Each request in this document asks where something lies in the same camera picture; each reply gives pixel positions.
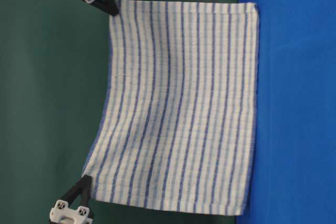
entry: blue and white striped cloth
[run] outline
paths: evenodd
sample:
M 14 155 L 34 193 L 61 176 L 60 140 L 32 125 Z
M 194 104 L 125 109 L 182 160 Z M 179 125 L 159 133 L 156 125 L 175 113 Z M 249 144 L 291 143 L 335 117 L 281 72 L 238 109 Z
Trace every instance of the blue and white striped cloth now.
M 120 0 L 92 197 L 242 214 L 253 159 L 256 5 Z

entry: blue fabric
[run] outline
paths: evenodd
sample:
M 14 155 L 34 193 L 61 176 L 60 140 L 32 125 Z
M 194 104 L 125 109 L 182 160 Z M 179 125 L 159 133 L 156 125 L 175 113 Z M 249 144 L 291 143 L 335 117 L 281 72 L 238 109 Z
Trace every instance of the blue fabric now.
M 239 224 L 336 221 L 336 0 L 256 2 L 257 138 Z

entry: dark green background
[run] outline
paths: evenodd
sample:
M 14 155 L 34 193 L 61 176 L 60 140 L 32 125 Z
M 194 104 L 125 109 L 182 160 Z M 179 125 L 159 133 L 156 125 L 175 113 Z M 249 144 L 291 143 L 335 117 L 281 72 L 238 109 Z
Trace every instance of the dark green background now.
M 165 0 L 236 2 L 237 0 Z M 1 222 L 47 223 L 100 122 L 108 15 L 80 0 L 0 0 Z M 94 223 L 234 223 L 92 202 Z

